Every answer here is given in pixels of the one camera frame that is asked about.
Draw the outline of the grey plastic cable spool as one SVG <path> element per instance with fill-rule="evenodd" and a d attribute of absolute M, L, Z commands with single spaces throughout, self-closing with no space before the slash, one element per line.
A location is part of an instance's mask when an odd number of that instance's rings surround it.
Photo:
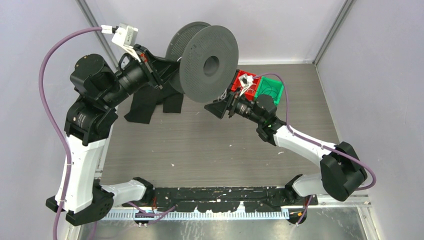
<path fill-rule="evenodd" d="M 195 21 L 177 31 L 165 58 L 179 63 L 178 71 L 168 81 L 172 88 L 192 101 L 206 103 L 232 83 L 239 47 L 228 28 Z"/>

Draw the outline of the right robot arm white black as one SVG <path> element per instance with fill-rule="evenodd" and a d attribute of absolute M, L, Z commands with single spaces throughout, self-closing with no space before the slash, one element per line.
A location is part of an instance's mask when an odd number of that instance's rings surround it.
<path fill-rule="evenodd" d="M 229 117 L 237 114 L 256 123 L 256 132 L 264 142 L 290 150 L 318 166 L 319 173 L 299 174 L 284 186 L 285 198 L 291 205 L 299 205 L 305 197 L 316 194 L 328 194 L 343 202 L 360 190 L 368 178 L 349 143 L 325 142 L 295 130 L 277 117 L 277 106 L 269 95 L 262 94 L 249 101 L 229 93 L 224 100 L 215 100 L 204 108 L 219 119 L 225 114 Z"/>

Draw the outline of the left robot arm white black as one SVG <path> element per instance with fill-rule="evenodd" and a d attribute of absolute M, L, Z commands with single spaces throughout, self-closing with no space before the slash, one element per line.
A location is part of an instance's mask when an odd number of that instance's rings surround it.
<path fill-rule="evenodd" d="M 142 87 L 163 87 L 178 72 L 180 62 L 154 56 L 141 45 L 123 58 L 129 62 L 114 71 L 101 55 L 85 55 L 70 75 L 78 98 L 65 118 L 67 156 L 60 188 L 46 206 L 66 212 L 66 221 L 73 226 L 99 221 L 115 206 L 135 201 L 148 207 L 154 200 L 153 185 L 140 177 L 100 184 L 95 178 L 97 163 L 118 118 L 117 106 Z"/>

